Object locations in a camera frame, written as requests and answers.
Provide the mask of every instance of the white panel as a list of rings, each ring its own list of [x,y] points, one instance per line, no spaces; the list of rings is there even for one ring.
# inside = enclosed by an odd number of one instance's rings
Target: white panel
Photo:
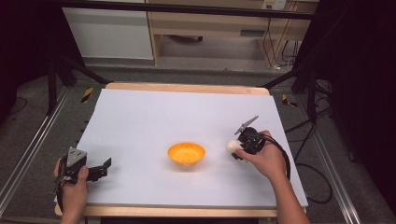
[[[153,59],[146,12],[64,8],[64,14],[83,57]]]
[[[90,183],[88,203],[275,207],[268,179],[225,150],[256,115],[251,127],[270,130],[291,158],[272,96],[102,90],[78,149],[90,167],[110,157],[112,166]],[[203,146],[204,158],[193,166],[171,161],[167,149],[183,141]],[[292,160],[291,183],[307,206]]]

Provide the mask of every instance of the orange bowl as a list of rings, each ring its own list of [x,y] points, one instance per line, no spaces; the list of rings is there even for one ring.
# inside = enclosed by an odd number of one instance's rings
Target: orange bowl
[[[205,149],[192,142],[175,144],[168,149],[168,156],[179,165],[194,165],[205,155]]]

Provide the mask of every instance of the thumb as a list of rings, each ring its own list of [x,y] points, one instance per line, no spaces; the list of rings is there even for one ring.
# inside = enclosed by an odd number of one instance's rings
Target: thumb
[[[250,161],[253,161],[254,155],[251,155],[249,153],[247,153],[245,150],[243,149],[236,149],[235,150],[236,155],[238,155],[240,158]]]
[[[88,166],[82,166],[78,171],[78,183],[83,183],[85,185],[89,172]]]

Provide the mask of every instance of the wooden desk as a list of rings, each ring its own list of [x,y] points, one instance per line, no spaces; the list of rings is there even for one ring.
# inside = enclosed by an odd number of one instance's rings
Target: wooden desk
[[[206,7],[262,8],[262,0],[146,0],[151,4],[193,5]],[[285,11],[315,12],[318,0],[288,0]],[[265,64],[276,64],[276,56],[283,48],[284,41],[302,41],[310,21],[252,18],[220,15],[198,15],[164,12],[148,12],[148,25],[151,35],[154,62],[159,63],[163,35],[192,35],[242,37],[258,40]],[[246,36],[242,30],[263,31],[269,35]]]
[[[269,95],[264,88],[242,86],[206,86],[179,85],[153,83],[110,83],[107,89],[140,90],[140,91],[182,91],[182,92],[210,92],[230,94]],[[55,213],[62,212],[58,205]],[[108,206],[87,205],[84,213],[86,217],[276,217],[276,209],[238,209],[238,208],[172,208],[172,207],[136,207],[136,206]]]

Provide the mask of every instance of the hand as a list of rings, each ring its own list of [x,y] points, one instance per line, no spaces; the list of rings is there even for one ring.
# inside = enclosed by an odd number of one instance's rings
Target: hand
[[[57,161],[54,175],[58,175],[59,162]],[[63,192],[63,215],[61,223],[79,223],[87,202],[88,188],[87,177],[89,169],[87,166],[81,167],[78,172],[78,182],[74,185],[69,182],[62,183]]]
[[[268,131],[261,132],[264,135],[271,136]],[[267,176],[272,182],[277,177],[286,177],[286,163],[282,156],[281,151],[273,143],[266,141],[264,148],[257,153],[252,155],[242,149],[237,149],[235,153],[253,163],[257,170]]]

